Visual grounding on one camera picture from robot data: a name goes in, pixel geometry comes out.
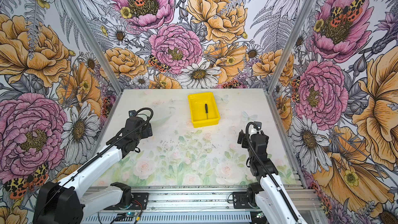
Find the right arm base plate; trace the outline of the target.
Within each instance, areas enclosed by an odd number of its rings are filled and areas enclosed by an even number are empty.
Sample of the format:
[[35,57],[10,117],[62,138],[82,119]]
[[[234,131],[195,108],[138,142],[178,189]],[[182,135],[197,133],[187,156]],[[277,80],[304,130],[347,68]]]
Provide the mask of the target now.
[[256,209],[258,208],[255,203],[255,196],[253,193],[248,192],[233,192],[233,207],[235,209]]

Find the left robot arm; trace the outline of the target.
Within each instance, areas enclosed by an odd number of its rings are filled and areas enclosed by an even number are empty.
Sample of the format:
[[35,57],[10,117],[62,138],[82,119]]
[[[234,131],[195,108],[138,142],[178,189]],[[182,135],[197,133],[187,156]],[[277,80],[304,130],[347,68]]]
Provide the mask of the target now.
[[90,186],[110,167],[130,152],[139,153],[142,139],[153,135],[150,120],[153,110],[148,107],[129,111],[125,126],[75,172],[57,183],[45,183],[39,190],[33,223],[79,224],[91,215],[110,206],[126,208],[132,202],[131,187],[112,183],[106,189],[85,196]]

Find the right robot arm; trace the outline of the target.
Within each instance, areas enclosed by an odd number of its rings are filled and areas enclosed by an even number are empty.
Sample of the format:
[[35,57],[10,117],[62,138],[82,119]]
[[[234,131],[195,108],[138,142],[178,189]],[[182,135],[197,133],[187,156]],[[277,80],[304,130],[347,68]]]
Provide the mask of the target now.
[[247,188],[248,204],[260,209],[269,224],[305,224],[307,221],[289,197],[277,168],[268,157],[268,141],[260,122],[247,123],[238,136],[237,143],[248,151],[246,166],[257,180]]

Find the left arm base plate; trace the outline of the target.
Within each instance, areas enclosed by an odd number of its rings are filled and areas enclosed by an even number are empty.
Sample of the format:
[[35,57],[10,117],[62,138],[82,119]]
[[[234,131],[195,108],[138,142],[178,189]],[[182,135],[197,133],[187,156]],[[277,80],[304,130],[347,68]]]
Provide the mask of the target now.
[[128,202],[128,204],[118,203],[116,205],[111,205],[105,208],[105,210],[107,211],[146,210],[148,204],[148,198],[149,198],[149,193],[147,192],[133,192],[131,193],[131,200]]

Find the black screwdriver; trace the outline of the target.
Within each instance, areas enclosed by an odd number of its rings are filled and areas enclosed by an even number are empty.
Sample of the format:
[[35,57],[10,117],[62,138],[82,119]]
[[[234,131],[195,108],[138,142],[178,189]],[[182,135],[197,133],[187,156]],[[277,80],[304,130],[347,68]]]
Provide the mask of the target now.
[[206,119],[209,119],[209,111],[208,111],[208,105],[205,103],[205,113],[206,113]]

